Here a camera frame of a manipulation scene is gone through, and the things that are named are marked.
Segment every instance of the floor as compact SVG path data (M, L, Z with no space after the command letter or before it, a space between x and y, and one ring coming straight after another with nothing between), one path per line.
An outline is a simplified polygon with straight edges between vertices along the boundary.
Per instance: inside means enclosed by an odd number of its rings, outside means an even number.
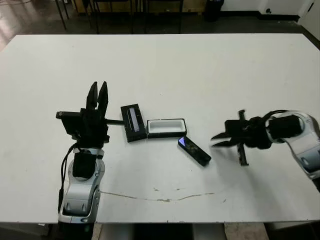
M96 29L90 26L84 14L78 15L71 4L67 5L67 9L70 19L65 21L67 27L65 30L57 6L52 0L0 0L0 51L15 35L96 33ZM130 34L130 19L130 16L125 13L102 15L99 19L100 34ZM143 34L144 29L144 16L135 15L134 34ZM148 34L176 34L178 31L179 17L177 15L159 14L148 17ZM206 22L203 16L197 13L186 13L182 16L181 33L302 33L320 49L320 42L303 27L297 25L296 21L277 17L261 19L255 13L247 15L243 13L239 15L223 14L215 22ZM234 223L234 225L226 226L229 240L262 239L261 235L255 235L256 232L266 236L262 223L259 226L243 224ZM93 239L97 239L100 227L96 226L96 236ZM270 236L272 236L270 239L285 239L283 235L279 238L275 234L269 234Z

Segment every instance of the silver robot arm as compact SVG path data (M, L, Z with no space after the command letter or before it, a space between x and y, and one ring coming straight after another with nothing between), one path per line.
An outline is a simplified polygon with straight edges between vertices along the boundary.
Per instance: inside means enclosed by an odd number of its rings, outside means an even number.
M293 137L274 139L268 131L269 120L266 122L268 138L272 143L287 143L293 158L320 191L320 131L317 121L301 111L286 111L278 117L297 116L302 132Z

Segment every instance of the black cable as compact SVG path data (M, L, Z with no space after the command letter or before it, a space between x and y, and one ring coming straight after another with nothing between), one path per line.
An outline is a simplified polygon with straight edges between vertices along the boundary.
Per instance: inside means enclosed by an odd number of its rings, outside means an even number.
M66 178L66 170L67 170L67 160L68 160L68 156L69 154L73 151L74 148L77 147L77 143L73 144L68 152L66 153L65 157L62 160L62 164L61 164L61 188L59 190L59 199L58 199L58 212L60 211L61 208L61 204L62 204L62 200L64 198L64 184L65 184L65 178Z
M288 112L288 110L275 110L275 111L270 111L268 112L266 115L264 115L262 117L262 120L264 120L264 122L266 122L272 115L274 114L282 114L282 113L285 113L285 112Z

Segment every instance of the wall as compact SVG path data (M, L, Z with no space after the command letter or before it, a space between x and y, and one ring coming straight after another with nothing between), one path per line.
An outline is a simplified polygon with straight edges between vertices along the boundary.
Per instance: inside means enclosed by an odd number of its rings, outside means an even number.
M320 0L315 0L312 8L302 18L298 24L307 29L320 41Z

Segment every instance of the cable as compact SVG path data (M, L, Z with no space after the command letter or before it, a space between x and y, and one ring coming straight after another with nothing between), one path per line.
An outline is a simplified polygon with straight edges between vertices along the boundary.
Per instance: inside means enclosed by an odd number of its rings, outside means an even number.
M65 157L62 160L62 164L61 164L61 188L59 190L59 199L58 199L58 212L60 212L60 208L61 208L61 204L62 204L62 200L64 198L64 184L65 184L65 178L66 178L66 170L67 170L67 160L68 160L68 156L69 154L73 151L73 149L75 149L77 147L77 143L73 144L68 152L66 153Z

